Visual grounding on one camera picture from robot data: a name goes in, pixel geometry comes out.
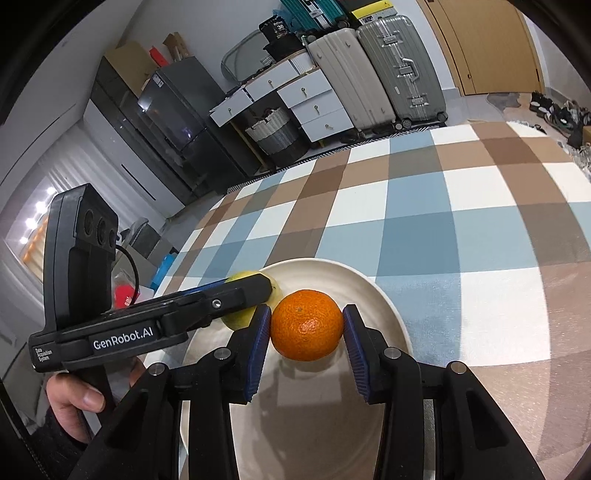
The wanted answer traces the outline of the person's left hand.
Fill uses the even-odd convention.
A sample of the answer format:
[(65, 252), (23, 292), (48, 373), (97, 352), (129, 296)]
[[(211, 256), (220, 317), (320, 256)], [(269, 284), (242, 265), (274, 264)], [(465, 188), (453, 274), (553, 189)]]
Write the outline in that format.
[(46, 384), (46, 396), (49, 408), (43, 428), (72, 441), (88, 444), (92, 433), (84, 414), (98, 414), (105, 410), (103, 393), (75, 375), (57, 373)]

